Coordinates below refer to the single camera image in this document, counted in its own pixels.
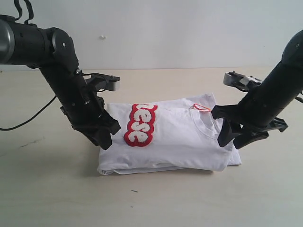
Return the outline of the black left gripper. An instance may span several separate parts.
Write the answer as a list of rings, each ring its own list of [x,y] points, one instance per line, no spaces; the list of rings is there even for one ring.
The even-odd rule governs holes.
[[[65,94],[59,98],[61,110],[73,129],[88,137],[96,146],[107,150],[112,145],[111,134],[116,135],[121,126],[105,110],[103,98],[87,83],[85,75],[79,70],[69,78]]]

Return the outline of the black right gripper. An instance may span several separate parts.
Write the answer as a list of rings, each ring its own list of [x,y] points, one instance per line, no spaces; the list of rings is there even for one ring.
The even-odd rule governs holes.
[[[285,131],[288,125],[278,115],[288,104],[288,92],[281,89],[253,89],[236,105],[216,105],[211,115],[214,120],[223,120],[217,138],[219,146],[225,147],[233,140],[235,148],[241,149],[255,141],[267,139],[267,131]],[[252,131],[243,132],[243,126]]]

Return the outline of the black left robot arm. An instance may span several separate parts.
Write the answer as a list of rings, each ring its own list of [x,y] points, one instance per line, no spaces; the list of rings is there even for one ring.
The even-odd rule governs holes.
[[[62,104],[73,129],[94,145],[108,149],[120,125],[104,108],[98,92],[115,91],[119,77],[85,74],[79,69],[72,38],[63,30],[38,28],[0,17],[0,63],[39,69]]]

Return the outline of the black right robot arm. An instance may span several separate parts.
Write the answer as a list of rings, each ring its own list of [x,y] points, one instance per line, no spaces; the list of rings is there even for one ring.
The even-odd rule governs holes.
[[[235,71],[224,75],[223,83],[246,95],[236,105],[216,105],[214,119],[223,119],[217,138],[220,147],[233,142],[235,148],[266,139],[269,131],[287,129],[278,115],[303,91],[303,33],[295,34],[286,45],[280,62],[270,74],[259,80]]]

